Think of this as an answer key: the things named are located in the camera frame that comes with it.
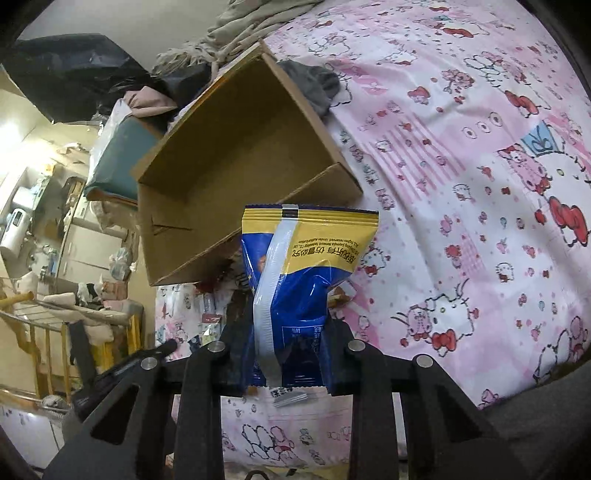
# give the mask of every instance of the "cardboard box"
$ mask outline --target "cardboard box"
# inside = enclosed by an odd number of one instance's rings
[[[148,281],[215,278],[250,203],[346,206],[361,188],[320,118],[263,45],[199,97],[134,170]]]

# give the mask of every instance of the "pink bedsheet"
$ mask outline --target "pink bedsheet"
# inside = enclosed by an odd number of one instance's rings
[[[325,2],[265,41],[341,79],[328,126],[380,226],[334,312],[479,407],[588,346],[591,104],[516,1]],[[347,460],[350,398],[222,401],[226,460]]]

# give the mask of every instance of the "plastic bag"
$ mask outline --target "plastic bag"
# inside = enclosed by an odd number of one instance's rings
[[[23,94],[54,122],[109,115],[125,92],[146,85],[167,94],[125,50],[99,34],[18,40],[3,64]]]
[[[131,252],[127,247],[121,247],[117,250],[115,255],[109,257],[109,273],[115,280],[124,281],[131,271],[129,265],[131,265],[133,258]]]
[[[318,351],[328,292],[354,272],[377,229],[377,212],[246,207],[242,253],[255,293],[255,350],[262,371],[255,371],[255,385],[322,385]]]

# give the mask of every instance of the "gray cloth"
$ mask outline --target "gray cloth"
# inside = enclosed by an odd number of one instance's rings
[[[331,100],[339,93],[340,83],[336,73],[324,67],[308,67],[293,60],[277,63],[294,81],[300,91],[320,116],[325,116]]]
[[[188,41],[156,58],[152,74],[163,75],[196,63],[212,64],[212,79],[219,67],[280,26],[306,13],[323,0],[229,0],[228,8],[198,41]]]
[[[483,411],[531,478],[591,478],[591,362]]]

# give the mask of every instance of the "wall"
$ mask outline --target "wall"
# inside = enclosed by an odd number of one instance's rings
[[[229,0],[55,0],[21,39],[65,33],[106,35],[150,70],[156,55],[198,40]]]

